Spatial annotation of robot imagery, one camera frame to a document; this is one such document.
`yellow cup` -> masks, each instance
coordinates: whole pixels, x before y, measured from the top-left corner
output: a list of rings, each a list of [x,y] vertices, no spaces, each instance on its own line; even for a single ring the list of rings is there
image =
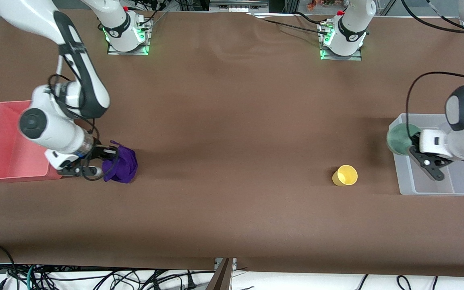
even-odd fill
[[[357,171],[350,165],[342,165],[332,176],[332,182],[337,186],[352,185],[357,181]]]

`transparent container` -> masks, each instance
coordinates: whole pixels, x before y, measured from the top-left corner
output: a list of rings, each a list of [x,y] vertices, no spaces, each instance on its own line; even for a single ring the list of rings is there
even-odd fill
[[[389,125],[392,129],[397,124],[405,123],[406,114],[400,114]],[[409,114],[409,123],[420,129],[447,130],[449,124],[444,114]],[[464,196],[464,162],[454,161],[443,167],[445,174],[442,181],[433,180],[418,163],[409,156],[394,154],[398,187],[402,195],[420,196]]]

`pink plastic container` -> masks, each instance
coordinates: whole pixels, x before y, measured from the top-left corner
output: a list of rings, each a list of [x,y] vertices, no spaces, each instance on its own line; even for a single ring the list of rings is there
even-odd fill
[[[24,138],[19,117],[30,101],[0,103],[0,181],[22,182],[59,179],[60,175],[44,156],[44,147]]]

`brown tablecloth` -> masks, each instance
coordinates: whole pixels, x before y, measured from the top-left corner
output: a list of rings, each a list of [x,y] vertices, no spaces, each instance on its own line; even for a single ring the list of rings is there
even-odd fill
[[[108,56],[94,14],[67,14],[111,95],[102,140],[134,148],[140,168],[131,184],[0,183],[0,244],[16,262],[211,268],[238,257],[249,270],[464,276],[464,197],[400,195],[385,146],[415,77],[464,73],[464,35],[375,18],[361,62],[326,61],[313,33],[169,13],[150,55]],[[0,102],[29,99],[56,61],[53,42],[0,20]],[[411,111],[442,113],[461,84],[424,79]],[[358,170],[354,186],[331,182],[343,164]]]

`purple cloth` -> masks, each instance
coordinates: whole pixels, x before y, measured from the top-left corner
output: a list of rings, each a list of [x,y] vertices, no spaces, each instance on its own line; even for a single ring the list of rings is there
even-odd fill
[[[128,147],[124,147],[120,143],[117,143],[113,140],[110,140],[110,143],[119,145],[119,156],[118,160],[116,161],[116,165],[109,173],[103,176],[103,180],[114,180],[121,183],[130,183],[132,179],[134,179],[138,167],[135,151]],[[113,162],[114,159],[103,161],[101,164],[101,169],[103,172],[107,172],[112,167]]]

